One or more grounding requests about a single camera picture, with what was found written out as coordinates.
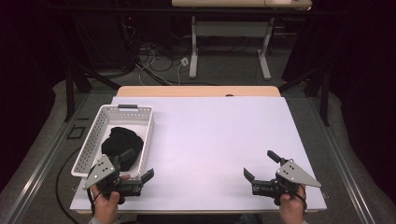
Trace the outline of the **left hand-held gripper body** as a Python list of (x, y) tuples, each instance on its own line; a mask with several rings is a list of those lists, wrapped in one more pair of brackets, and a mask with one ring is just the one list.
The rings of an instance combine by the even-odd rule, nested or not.
[(99, 194), (107, 199), (113, 191), (116, 191), (120, 195), (119, 204), (123, 204), (126, 197), (141, 195), (141, 190), (144, 187), (143, 179), (123, 179), (120, 176), (120, 166), (125, 160), (126, 157), (124, 155), (108, 157), (103, 154), (91, 168), (83, 185), (83, 189), (88, 193), (90, 203), (96, 200), (96, 196), (93, 196), (90, 190), (93, 185), (99, 189)]

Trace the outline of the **white perforated plastic basket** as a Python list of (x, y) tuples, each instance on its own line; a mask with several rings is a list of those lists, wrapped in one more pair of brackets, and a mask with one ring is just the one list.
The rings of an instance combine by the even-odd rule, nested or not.
[(81, 147), (71, 170), (73, 176), (87, 178), (91, 168), (102, 155), (101, 145), (115, 127), (133, 131), (143, 140), (143, 148), (132, 167), (122, 172), (131, 178), (138, 178), (146, 171), (146, 161), (153, 133), (154, 118), (151, 106), (141, 105), (102, 105), (93, 125)]

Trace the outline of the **person's right hand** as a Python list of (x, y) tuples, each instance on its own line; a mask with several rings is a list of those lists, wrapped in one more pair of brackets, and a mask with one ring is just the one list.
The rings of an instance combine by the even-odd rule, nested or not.
[(305, 188), (300, 186), (297, 190), (298, 196), (282, 194), (280, 196), (279, 215), (284, 224), (304, 223), (304, 202), (306, 199)]

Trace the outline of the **desk with white legs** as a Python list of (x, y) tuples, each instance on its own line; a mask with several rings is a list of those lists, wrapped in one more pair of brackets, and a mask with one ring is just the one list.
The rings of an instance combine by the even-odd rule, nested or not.
[[(296, 9), (308, 11), (312, 7), (312, 0), (172, 0), (173, 7), (186, 9)], [(191, 17), (191, 65), (190, 78), (197, 77), (198, 66), (198, 36), (231, 36), (231, 37), (262, 37), (262, 47), (257, 50), (262, 76), (270, 80), (271, 74), (266, 61), (269, 52), (269, 42), (272, 37), (275, 18), (266, 21), (230, 21), (226, 19), (208, 19), (203, 21), (196, 16)]]

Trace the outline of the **black cloth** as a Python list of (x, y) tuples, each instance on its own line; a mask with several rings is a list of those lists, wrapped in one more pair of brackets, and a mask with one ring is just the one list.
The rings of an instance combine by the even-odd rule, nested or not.
[(108, 157), (120, 156), (128, 149), (133, 149), (136, 154), (135, 161), (143, 149), (144, 142), (140, 136), (134, 131), (123, 128), (114, 127), (111, 129), (109, 137), (101, 145), (102, 153)]

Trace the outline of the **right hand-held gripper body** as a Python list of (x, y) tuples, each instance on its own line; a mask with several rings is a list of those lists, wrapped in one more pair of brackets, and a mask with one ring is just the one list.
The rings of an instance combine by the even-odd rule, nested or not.
[(303, 196), (298, 196), (299, 187), (320, 188), (321, 183), (298, 165), (293, 159), (266, 160), (257, 166), (251, 174), (251, 192), (255, 196), (272, 198), (275, 205), (280, 205), (280, 198), (296, 196), (306, 203)]

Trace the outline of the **person's left hand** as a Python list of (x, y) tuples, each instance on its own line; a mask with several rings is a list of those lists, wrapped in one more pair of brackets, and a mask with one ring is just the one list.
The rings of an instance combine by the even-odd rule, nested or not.
[(120, 194), (112, 191), (109, 198), (106, 198), (95, 185), (90, 187), (90, 191), (95, 197), (95, 213), (88, 224), (120, 224), (118, 215)]

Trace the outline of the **black metal stand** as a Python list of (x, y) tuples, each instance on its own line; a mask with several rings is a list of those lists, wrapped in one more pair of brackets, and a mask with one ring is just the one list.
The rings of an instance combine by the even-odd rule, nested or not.
[(328, 121), (328, 103), (330, 95), (330, 79), (331, 79), (331, 68), (329, 65), (317, 66), (310, 71), (297, 76), (291, 81), (278, 87), (280, 92), (284, 92), (289, 88), (300, 84), (304, 80), (308, 81), (307, 86), (304, 89), (306, 97), (316, 97), (319, 93), (319, 117), (325, 126), (329, 126)]
[(66, 117), (65, 122), (68, 122), (75, 114), (75, 88), (82, 93), (90, 93), (92, 85), (88, 78), (93, 78), (101, 83), (107, 85), (113, 90), (120, 88), (119, 84), (111, 81), (110, 79), (100, 75), (93, 71), (88, 66), (76, 62), (70, 61), (66, 66), (65, 70), (65, 86), (66, 86)]

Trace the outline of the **floor socket cover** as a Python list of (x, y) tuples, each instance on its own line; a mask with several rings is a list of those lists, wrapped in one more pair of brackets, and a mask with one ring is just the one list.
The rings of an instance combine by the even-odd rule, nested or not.
[(86, 128), (84, 126), (74, 125), (68, 133), (67, 139), (80, 139), (83, 136), (85, 130)]

